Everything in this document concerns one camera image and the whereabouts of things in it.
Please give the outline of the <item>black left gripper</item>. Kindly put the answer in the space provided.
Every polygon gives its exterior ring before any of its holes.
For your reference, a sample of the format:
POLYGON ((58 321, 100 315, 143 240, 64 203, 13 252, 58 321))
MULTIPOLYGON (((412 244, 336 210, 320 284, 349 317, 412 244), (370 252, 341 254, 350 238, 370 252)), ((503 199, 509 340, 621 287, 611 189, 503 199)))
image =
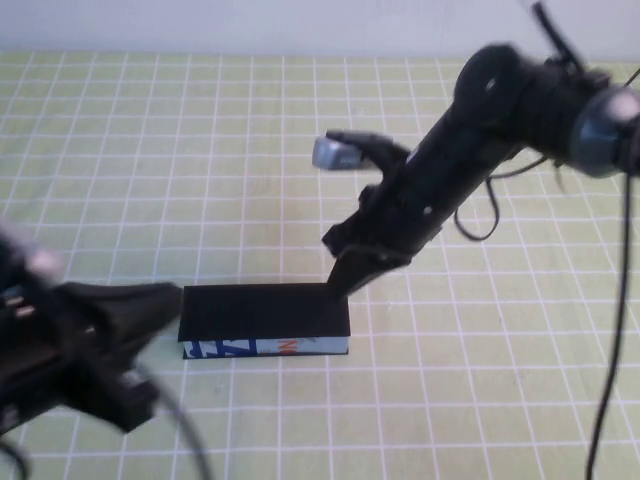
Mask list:
POLYGON ((169 282, 68 282, 46 289, 46 317, 56 327, 61 350, 46 407, 97 415, 123 433, 149 421, 156 387, 131 372, 134 347, 144 348, 179 316, 182 295, 182 288, 169 282))

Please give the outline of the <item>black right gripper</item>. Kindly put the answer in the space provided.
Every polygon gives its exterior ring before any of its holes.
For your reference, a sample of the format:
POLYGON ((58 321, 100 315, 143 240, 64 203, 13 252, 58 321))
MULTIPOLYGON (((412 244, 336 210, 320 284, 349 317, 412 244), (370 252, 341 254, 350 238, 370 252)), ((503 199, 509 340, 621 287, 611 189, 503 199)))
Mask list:
POLYGON ((335 259, 327 285, 347 298, 411 262, 443 223, 483 182, 483 154, 445 149, 327 149, 324 170, 374 167, 377 184, 360 193, 358 207, 329 228, 322 241, 335 259))

